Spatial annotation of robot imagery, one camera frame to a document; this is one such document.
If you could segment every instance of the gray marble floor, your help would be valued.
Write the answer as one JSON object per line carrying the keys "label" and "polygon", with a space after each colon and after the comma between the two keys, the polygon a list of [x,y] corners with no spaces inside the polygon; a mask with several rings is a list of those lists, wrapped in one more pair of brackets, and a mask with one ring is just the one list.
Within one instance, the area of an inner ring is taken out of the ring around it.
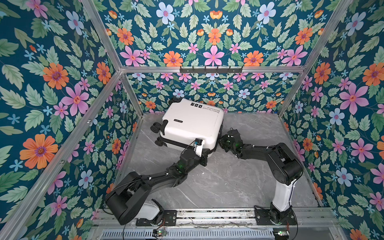
{"label": "gray marble floor", "polygon": [[[154,143],[158,134],[150,126],[161,119],[162,115],[157,114],[144,116],[130,170],[153,174],[179,160],[180,151]],[[276,114],[225,114],[223,132],[230,127],[238,129],[244,143],[265,146],[284,142],[293,149]],[[208,158],[206,167],[197,166],[180,186],[162,189],[149,198],[156,199],[164,208],[253,207],[255,204],[269,207],[275,186],[276,180],[266,162],[238,159],[218,147]],[[292,205],[318,206],[304,175],[296,184]]]}

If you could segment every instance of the black caster wheel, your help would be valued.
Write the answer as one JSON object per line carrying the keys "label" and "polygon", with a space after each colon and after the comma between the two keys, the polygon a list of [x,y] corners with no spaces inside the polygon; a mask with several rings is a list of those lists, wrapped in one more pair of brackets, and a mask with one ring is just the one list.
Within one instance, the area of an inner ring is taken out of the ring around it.
{"label": "black caster wheel", "polygon": [[162,147],[163,146],[163,142],[159,141],[159,140],[156,140],[155,141],[155,144],[158,145],[159,147]]}
{"label": "black caster wheel", "polygon": [[154,133],[159,133],[159,131],[160,131],[160,126],[161,126],[160,123],[155,122],[155,123],[151,126],[151,131],[154,132]]}

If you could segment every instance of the white suitcase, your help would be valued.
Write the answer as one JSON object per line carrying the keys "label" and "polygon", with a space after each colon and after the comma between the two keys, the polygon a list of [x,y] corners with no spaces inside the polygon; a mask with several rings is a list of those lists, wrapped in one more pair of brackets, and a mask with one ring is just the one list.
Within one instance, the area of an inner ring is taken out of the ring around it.
{"label": "white suitcase", "polygon": [[192,147],[195,139],[199,138],[204,140],[202,148],[209,149],[210,157],[221,135],[223,110],[185,98],[174,98],[171,102],[163,116],[163,124],[154,123],[151,127],[154,132],[160,130],[160,137],[155,143],[182,151],[188,145]]}

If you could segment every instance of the orange flower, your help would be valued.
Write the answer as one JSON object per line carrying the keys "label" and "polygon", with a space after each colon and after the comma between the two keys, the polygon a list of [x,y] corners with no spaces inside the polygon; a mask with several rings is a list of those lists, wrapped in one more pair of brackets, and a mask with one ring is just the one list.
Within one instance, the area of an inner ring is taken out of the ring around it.
{"label": "orange flower", "polygon": [[382,150],[379,152],[379,155],[381,156],[382,159],[384,159],[384,142],[377,142],[377,149]]}
{"label": "orange flower", "polygon": [[317,183],[313,183],[313,186],[314,186],[314,188],[316,189],[316,191],[317,191],[317,194],[319,194],[319,197],[320,197],[320,200],[322,200],[323,199],[323,195],[321,194],[323,191],[321,190],[321,188],[317,185]]}
{"label": "orange flower", "polygon": [[304,43],[308,42],[310,40],[310,37],[312,37],[313,35],[313,32],[312,32],[312,28],[304,28],[302,31],[300,31],[295,40],[296,40],[296,44],[300,44],[300,45],[303,45]]}
{"label": "orange flower", "polygon": [[63,69],[63,66],[60,64],[50,63],[49,68],[45,67],[43,72],[44,81],[48,82],[48,86],[60,90],[63,87],[67,86],[67,83],[70,81],[67,70]]}
{"label": "orange flower", "polygon": [[312,150],[312,146],[313,146],[313,143],[312,143],[312,140],[311,139],[309,139],[309,138],[306,138],[306,139],[304,139],[304,141],[303,141],[303,147],[304,147],[304,149],[306,150],[306,151],[310,151],[310,150]]}
{"label": "orange flower", "polygon": [[76,227],[79,228],[83,225],[83,222],[84,222],[84,218],[80,219],[77,224],[76,224]]}
{"label": "orange flower", "polygon": [[365,69],[364,77],[362,78],[363,82],[367,82],[367,86],[377,86],[380,84],[380,80],[384,81],[384,63],[376,63],[369,66],[369,69]]}
{"label": "orange flower", "polygon": [[99,75],[99,80],[103,82],[103,84],[107,84],[109,79],[111,78],[111,73],[109,72],[109,67],[105,65],[104,62],[98,63],[96,68],[96,73]]}
{"label": "orange flower", "polygon": [[149,109],[155,109],[155,108],[156,108],[156,104],[155,104],[154,102],[152,102],[152,101],[147,101],[147,102],[145,103],[145,106],[146,106],[147,108],[149,108]]}
{"label": "orange flower", "polygon": [[197,31],[197,35],[203,36],[204,35],[204,30],[200,29]]}
{"label": "orange flower", "polygon": [[232,35],[233,35],[233,30],[230,29],[230,28],[228,28],[227,31],[225,32],[225,34],[226,34],[227,36],[232,36]]}
{"label": "orange flower", "polygon": [[118,18],[118,14],[115,12],[115,11],[108,11],[109,15],[113,18],[113,19],[116,19]]}
{"label": "orange flower", "polygon": [[220,42],[221,33],[219,33],[217,28],[214,28],[208,34],[208,37],[208,41],[212,43],[212,45],[216,45],[218,42]]}
{"label": "orange flower", "polygon": [[318,84],[323,84],[329,78],[328,74],[331,73],[329,68],[331,65],[329,63],[322,63],[317,67],[316,72],[314,73],[315,82]]}
{"label": "orange flower", "polygon": [[267,108],[274,108],[274,107],[276,107],[276,105],[277,105],[277,102],[276,102],[275,100],[269,101],[269,102],[267,102],[267,103],[265,104],[265,106],[266,106]]}
{"label": "orange flower", "polygon": [[259,51],[254,51],[252,53],[248,53],[247,57],[244,58],[244,66],[246,67],[255,67],[260,66],[260,63],[264,61],[264,58],[262,58],[264,55],[262,53],[259,53]]}
{"label": "orange flower", "polygon": [[211,16],[212,19],[219,19],[223,16],[223,12],[222,11],[211,11],[209,13],[209,15]]}
{"label": "orange flower", "polygon": [[289,125],[288,125],[288,123],[284,122],[284,126],[285,126],[285,128],[287,129],[287,131],[289,131]]}
{"label": "orange flower", "polygon": [[136,127],[137,127],[137,122],[135,122],[135,123],[133,124],[133,128],[132,128],[132,131],[133,131],[133,132],[135,132]]}
{"label": "orange flower", "polygon": [[349,236],[352,240],[368,240],[368,238],[358,229],[352,229]]}
{"label": "orange flower", "polygon": [[119,41],[124,43],[125,45],[132,45],[135,39],[132,36],[132,33],[130,31],[127,31],[126,28],[119,28],[118,33]]}
{"label": "orange flower", "polygon": [[35,48],[34,46],[29,45],[29,48],[30,48],[33,52],[37,53],[36,48]]}
{"label": "orange flower", "polygon": [[115,188],[115,184],[111,183],[109,187],[107,188],[107,194],[110,193]]}
{"label": "orange flower", "polygon": [[121,147],[121,141],[120,141],[120,139],[116,138],[115,141],[113,141],[113,144],[112,144],[112,152],[114,154],[119,153],[120,147]]}
{"label": "orange flower", "polygon": [[37,164],[37,169],[42,169],[47,166],[47,161],[51,162],[55,156],[53,152],[57,152],[57,144],[53,144],[55,139],[48,136],[45,139],[44,134],[36,134],[35,140],[28,138],[23,146],[27,149],[20,151],[20,159],[27,160],[25,166],[32,169]]}
{"label": "orange flower", "polygon": [[169,51],[169,53],[166,53],[164,57],[164,63],[167,64],[167,67],[180,67],[183,62],[180,54],[175,53],[174,51]]}
{"label": "orange flower", "polygon": [[323,15],[324,10],[319,10],[314,14],[314,18],[318,19],[321,15]]}

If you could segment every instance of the suitcase shell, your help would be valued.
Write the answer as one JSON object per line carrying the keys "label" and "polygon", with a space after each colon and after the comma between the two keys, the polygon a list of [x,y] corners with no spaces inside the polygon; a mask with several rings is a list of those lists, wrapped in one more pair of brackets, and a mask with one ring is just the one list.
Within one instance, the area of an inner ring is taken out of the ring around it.
{"label": "suitcase shell", "polygon": [[[179,103],[172,103],[164,114],[163,121],[168,120],[168,123],[164,128],[164,135],[160,132],[160,136],[186,145],[200,138],[205,140],[203,148],[212,150],[216,146],[223,116],[221,108],[183,98]],[[183,147],[166,144],[167,147],[184,150]]]}

